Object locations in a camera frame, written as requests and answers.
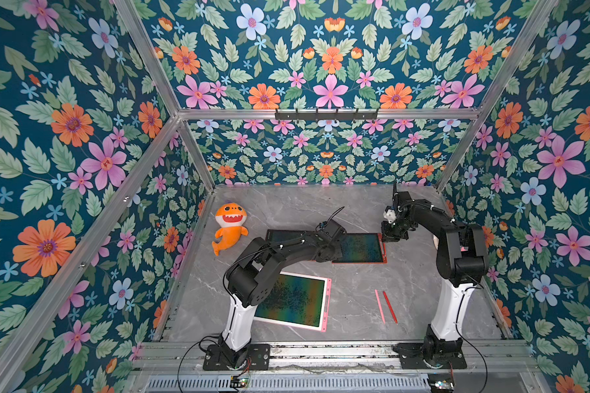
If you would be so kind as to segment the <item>red stylus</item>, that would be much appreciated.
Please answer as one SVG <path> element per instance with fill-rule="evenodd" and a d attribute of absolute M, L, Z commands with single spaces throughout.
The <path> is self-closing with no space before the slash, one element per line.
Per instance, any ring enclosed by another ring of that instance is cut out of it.
<path fill-rule="evenodd" d="M 391 301 L 390 301 L 390 299 L 389 299 L 388 294 L 386 293 L 386 291 L 383 291 L 383 298 L 385 299 L 385 303 L 388 306 L 388 310 L 389 310 L 389 312 L 390 312 L 390 314 L 392 316 L 393 322 L 395 322 L 395 324 L 398 324 L 398 318 L 397 318 L 397 316 L 395 314 L 395 311 L 393 309 L 393 306 L 391 304 Z"/>

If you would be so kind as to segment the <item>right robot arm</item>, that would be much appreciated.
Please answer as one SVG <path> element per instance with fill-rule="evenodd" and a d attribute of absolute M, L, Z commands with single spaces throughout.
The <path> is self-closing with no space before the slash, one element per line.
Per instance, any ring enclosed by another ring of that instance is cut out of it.
<path fill-rule="evenodd" d="M 384 242 L 400 242 L 423 227 L 437 240 L 435 264 L 442 287 L 435 316 L 427 327 L 421 354 L 427 361 L 462 354 L 462 325 L 472 293 L 488 273 L 482 229 L 452 218 L 444 209 L 408 192 L 393 191 L 381 223 Z"/>

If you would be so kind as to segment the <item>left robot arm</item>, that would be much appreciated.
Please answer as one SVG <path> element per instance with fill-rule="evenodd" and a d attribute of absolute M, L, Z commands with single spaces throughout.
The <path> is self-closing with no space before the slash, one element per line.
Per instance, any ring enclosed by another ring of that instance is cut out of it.
<path fill-rule="evenodd" d="M 269 296 L 282 270 L 303 261 L 324 263 L 341 258 L 346 235 L 341 224 L 328 219 L 313 231 L 281 242 L 253 239 L 224 275 L 229 312 L 221 345 L 235 354 L 246 350 L 257 306 Z"/>

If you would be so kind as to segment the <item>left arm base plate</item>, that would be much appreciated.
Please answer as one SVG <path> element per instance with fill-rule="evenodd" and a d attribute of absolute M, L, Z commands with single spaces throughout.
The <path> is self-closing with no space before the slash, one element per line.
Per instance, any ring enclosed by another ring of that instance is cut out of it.
<path fill-rule="evenodd" d="M 204 371 L 266 371 L 270 362 L 270 345 L 248 344 L 234 351 L 226 344 L 213 344 L 207 349 Z"/>

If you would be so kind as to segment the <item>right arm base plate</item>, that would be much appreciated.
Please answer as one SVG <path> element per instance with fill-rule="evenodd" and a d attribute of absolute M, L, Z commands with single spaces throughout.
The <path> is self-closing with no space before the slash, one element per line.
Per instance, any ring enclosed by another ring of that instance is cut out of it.
<path fill-rule="evenodd" d="M 443 348 L 423 343 L 398 343 L 392 347 L 403 369 L 466 369 L 468 364 L 462 348 L 457 344 Z"/>

